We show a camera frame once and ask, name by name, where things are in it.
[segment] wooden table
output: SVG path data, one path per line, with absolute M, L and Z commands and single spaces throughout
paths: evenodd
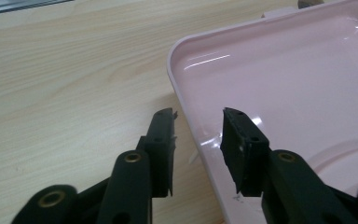
M 224 221 L 166 73 L 186 35 L 260 18 L 289 0 L 76 0 L 0 14 L 0 223 L 39 190 L 107 178 L 153 114 L 179 113 L 173 197 L 154 223 Z

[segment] wood grain surface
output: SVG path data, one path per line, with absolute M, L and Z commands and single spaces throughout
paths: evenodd
M 75 0 L 0 14 L 0 223 L 39 190 L 107 178 L 153 114 L 176 120 L 173 197 L 154 223 L 224 216 L 166 72 L 178 39 L 296 6 L 289 0 Z

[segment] black metal object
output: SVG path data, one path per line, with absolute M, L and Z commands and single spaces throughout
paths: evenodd
M 296 153 L 270 150 L 243 112 L 224 110 L 221 149 L 237 191 L 259 197 L 268 223 L 358 223 L 358 197 L 326 186 Z
M 152 223 L 152 198 L 172 194 L 175 118 L 171 108 L 160 110 L 136 150 L 118 156 L 109 178 L 78 194 L 67 185 L 43 189 L 12 223 Z

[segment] pink plastic tray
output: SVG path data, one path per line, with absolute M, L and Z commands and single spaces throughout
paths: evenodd
M 224 107 L 248 114 L 272 149 L 295 151 L 326 184 L 356 195 L 358 0 L 188 36 L 173 46 L 168 73 L 227 223 L 265 219 L 259 199 L 236 195 L 224 163 Z

